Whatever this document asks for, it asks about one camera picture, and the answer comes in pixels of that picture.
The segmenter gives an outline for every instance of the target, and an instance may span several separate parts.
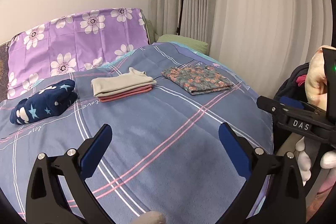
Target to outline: gray floral fabric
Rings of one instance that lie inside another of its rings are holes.
[[[212,66],[205,68],[188,66],[184,68],[172,67],[162,72],[162,75],[178,84],[191,95],[228,90],[233,83],[219,74]]]

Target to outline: bedspread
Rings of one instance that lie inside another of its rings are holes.
[[[38,25],[12,39],[9,48],[8,99],[41,79],[97,68],[148,45],[138,8],[92,10]]]
[[[167,223],[215,223],[245,182],[219,141],[220,124],[228,122],[254,147],[271,153],[272,118],[257,108],[255,93],[218,64],[232,89],[193,96],[161,75],[169,67],[193,64],[214,65],[186,48],[156,43],[105,67],[50,77],[0,103],[0,187],[16,211],[25,217],[26,190],[39,153],[62,155],[107,123],[112,142],[86,182],[116,223],[127,224],[149,210],[163,213]],[[112,102],[93,97],[93,78],[117,76],[129,67],[146,71],[157,85]],[[9,122],[19,100],[67,78],[76,82],[79,98],[61,116],[22,126]],[[63,178],[61,184],[80,215]]]

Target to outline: pink folded garment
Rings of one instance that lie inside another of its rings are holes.
[[[114,95],[110,95],[110,96],[102,96],[102,97],[98,97],[100,102],[110,102],[110,101],[114,101],[117,99],[121,99],[121,98],[125,98],[131,95],[135,95],[135,94],[139,94],[139,93],[144,93],[144,92],[148,92],[152,90],[152,85],[144,85],[132,90],[127,90],[118,94],[114,94]]]

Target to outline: navy blue folded fleece garment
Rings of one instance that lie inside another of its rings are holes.
[[[12,110],[10,122],[25,124],[61,115],[77,99],[74,88],[75,82],[66,79],[40,90],[30,98],[22,99]]]

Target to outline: green pillow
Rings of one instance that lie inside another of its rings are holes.
[[[189,37],[183,37],[175,34],[164,34],[160,36],[159,39],[157,40],[157,42],[171,42],[171,41],[179,42],[196,51],[201,52],[202,54],[206,54],[208,52],[207,43]]]

